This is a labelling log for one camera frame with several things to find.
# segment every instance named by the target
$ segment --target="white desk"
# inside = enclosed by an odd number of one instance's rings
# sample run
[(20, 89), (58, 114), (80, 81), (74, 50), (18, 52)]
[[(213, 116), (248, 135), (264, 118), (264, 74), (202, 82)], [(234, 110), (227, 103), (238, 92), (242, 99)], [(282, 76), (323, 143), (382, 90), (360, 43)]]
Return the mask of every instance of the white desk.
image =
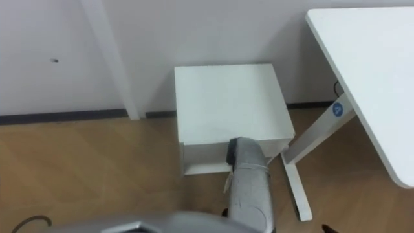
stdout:
[[(282, 154), (285, 166), (357, 115), (392, 180), (414, 187), (414, 8), (314, 9), (306, 20), (344, 94)], [(310, 220), (301, 181), (293, 178), (300, 219)]]

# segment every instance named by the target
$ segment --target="laminate floor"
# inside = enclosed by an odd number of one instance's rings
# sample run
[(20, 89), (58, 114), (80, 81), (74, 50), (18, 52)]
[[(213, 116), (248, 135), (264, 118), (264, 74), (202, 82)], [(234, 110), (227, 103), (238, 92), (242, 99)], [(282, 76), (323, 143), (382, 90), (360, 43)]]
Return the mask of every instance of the laminate floor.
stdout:
[[(323, 109), (292, 110), (297, 135)], [(296, 219), (283, 167), (270, 165), (278, 233), (414, 232), (414, 190), (389, 177), (355, 118), (298, 163), (314, 219)], [(55, 225), (127, 213), (220, 214), (226, 173), (179, 177), (174, 118), (0, 127), (0, 232), (36, 214)], [(37, 232), (33, 222), (21, 229)]]

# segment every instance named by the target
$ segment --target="desk leg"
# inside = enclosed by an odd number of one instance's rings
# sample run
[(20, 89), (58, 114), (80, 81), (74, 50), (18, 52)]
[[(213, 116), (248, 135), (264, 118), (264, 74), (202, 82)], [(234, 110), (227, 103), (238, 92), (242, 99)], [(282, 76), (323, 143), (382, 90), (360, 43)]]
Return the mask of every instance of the desk leg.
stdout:
[(345, 94), (341, 95), (291, 147), (281, 154), (300, 221), (311, 220), (312, 212), (296, 163), (354, 116), (355, 112), (348, 98)]
[(295, 202), (296, 214), (300, 221), (312, 220), (312, 210), (309, 206), (305, 190), (303, 189), (302, 181), (296, 169), (295, 164), (287, 164), (284, 153), (282, 152), (282, 161), (285, 167), (286, 176), (289, 182), (290, 193)]

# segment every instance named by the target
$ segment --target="white cabinet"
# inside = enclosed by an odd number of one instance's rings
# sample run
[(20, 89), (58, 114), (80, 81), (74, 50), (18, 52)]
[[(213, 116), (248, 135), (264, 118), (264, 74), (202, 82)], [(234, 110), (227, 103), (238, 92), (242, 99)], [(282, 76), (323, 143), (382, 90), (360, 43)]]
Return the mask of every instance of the white cabinet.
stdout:
[(183, 174), (227, 172), (227, 144), (258, 141), (276, 156), (294, 137), (273, 66), (176, 67), (175, 92)]

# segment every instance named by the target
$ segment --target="baseboard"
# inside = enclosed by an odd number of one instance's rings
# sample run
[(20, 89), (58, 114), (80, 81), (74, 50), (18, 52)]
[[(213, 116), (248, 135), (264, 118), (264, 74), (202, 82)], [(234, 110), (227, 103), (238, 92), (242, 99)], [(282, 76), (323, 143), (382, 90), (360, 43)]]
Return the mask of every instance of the baseboard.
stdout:
[[(288, 109), (312, 109), (312, 108), (326, 108), (333, 104), (333, 101), (323, 101), (323, 102), (307, 102), (307, 103), (295, 103), (287, 104)], [(176, 111), (152, 111), (145, 113), (146, 118), (167, 118), (167, 117), (176, 117)]]
[(64, 113), (6, 115), (0, 116), (0, 125), (63, 122), (77, 120), (98, 120), (118, 117), (128, 117), (127, 111), (125, 109), (110, 109), (96, 111), (74, 111)]
[(310, 109), (310, 108), (327, 108), (331, 106), (333, 101), (322, 101), (322, 102), (306, 102), (306, 103), (295, 103), (287, 104), (287, 109)]

